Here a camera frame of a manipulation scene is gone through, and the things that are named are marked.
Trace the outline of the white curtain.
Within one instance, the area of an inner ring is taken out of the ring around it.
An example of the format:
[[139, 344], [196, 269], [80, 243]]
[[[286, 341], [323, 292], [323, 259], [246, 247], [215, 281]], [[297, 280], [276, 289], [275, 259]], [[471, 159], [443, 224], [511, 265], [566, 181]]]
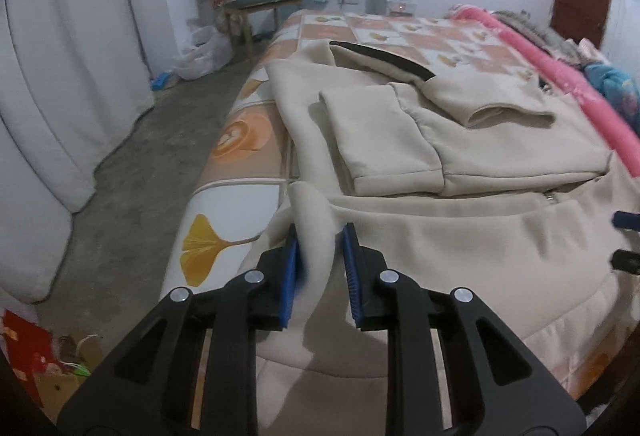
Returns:
[[94, 172], [154, 104], [129, 0], [1, 0], [1, 288], [44, 300]]

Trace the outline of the beige zip jacket black trim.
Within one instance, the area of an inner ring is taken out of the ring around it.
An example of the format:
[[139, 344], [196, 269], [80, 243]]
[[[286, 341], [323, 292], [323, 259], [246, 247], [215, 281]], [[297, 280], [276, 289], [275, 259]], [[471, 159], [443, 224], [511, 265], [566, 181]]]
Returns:
[[379, 435], [386, 338], [348, 315], [338, 234], [438, 292], [467, 287], [582, 397], [637, 326], [639, 239], [612, 226], [639, 181], [572, 97], [490, 74], [318, 43], [266, 68], [298, 175], [256, 242], [295, 227], [303, 282], [288, 329], [257, 347], [264, 435]]

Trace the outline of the brown paper bag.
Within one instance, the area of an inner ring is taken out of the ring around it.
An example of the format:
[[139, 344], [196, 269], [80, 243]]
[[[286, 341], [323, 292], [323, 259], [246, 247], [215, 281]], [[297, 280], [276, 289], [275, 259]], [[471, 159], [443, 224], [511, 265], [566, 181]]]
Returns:
[[44, 360], [34, 372], [41, 411], [51, 422], [103, 360], [101, 343], [100, 334], [84, 331], [53, 338], [53, 360]]

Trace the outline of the white plastic bag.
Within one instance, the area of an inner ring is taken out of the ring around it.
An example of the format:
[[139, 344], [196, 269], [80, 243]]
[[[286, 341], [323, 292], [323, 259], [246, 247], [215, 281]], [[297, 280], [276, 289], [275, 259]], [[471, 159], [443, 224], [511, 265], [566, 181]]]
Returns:
[[186, 81], [203, 78], [227, 66], [232, 59], [232, 46], [227, 34], [215, 26], [195, 29], [175, 58], [174, 72]]

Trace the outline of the orange tile pattern bed sheet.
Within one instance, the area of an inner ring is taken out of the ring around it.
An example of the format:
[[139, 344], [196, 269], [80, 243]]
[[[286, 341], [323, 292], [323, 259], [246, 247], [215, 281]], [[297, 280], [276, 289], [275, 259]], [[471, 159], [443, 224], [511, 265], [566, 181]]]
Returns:
[[186, 207], [162, 291], [205, 292], [237, 271], [297, 176], [294, 143], [271, 94], [266, 63], [314, 43], [352, 40], [427, 68], [549, 82], [515, 48], [475, 20], [299, 11], [278, 29], [250, 71]]

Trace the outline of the red paper bag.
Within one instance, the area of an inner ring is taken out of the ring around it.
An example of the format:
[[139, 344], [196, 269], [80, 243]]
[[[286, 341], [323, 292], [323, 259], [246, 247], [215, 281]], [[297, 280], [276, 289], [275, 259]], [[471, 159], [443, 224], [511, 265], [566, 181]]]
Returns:
[[4, 311], [2, 326], [10, 366], [29, 397], [42, 408], [35, 373], [44, 373], [49, 364], [56, 364], [52, 334], [9, 309]]

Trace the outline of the white water dispenser base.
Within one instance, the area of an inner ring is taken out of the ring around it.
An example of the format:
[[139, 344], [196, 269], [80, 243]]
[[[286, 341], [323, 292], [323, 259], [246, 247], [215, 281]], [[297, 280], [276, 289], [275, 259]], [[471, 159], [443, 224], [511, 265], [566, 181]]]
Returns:
[[383, 16], [413, 17], [416, 4], [408, 0], [374, 0], [375, 13]]

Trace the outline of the pink floral blanket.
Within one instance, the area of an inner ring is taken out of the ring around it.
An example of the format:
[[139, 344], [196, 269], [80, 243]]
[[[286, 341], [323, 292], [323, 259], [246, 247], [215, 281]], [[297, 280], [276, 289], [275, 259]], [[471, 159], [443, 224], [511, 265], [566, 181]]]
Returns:
[[626, 165], [628, 172], [634, 177], [639, 176], [638, 135], [578, 70], [553, 59], [521, 33], [479, 7], [455, 5], [447, 12], [447, 17], [475, 20], [492, 30], [504, 43], [520, 52], [546, 80], [565, 94], [572, 95], [594, 128]]

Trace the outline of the teal blue garment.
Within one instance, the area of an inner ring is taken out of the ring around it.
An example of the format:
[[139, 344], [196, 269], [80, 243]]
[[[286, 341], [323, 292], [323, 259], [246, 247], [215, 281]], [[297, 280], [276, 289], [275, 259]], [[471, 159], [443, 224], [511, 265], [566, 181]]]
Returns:
[[588, 82], [614, 110], [639, 134], [639, 86], [625, 71], [611, 65], [593, 63], [585, 66]]

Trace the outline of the small blue floor object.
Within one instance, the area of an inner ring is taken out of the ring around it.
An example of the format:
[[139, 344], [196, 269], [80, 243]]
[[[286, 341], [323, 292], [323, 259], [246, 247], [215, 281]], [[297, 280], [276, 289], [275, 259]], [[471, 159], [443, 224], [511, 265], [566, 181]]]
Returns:
[[174, 74], [171, 71], [165, 71], [151, 81], [151, 90], [153, 92], [165, 91], [173, 88], [180, 81], [181, 79], [177, 74]]

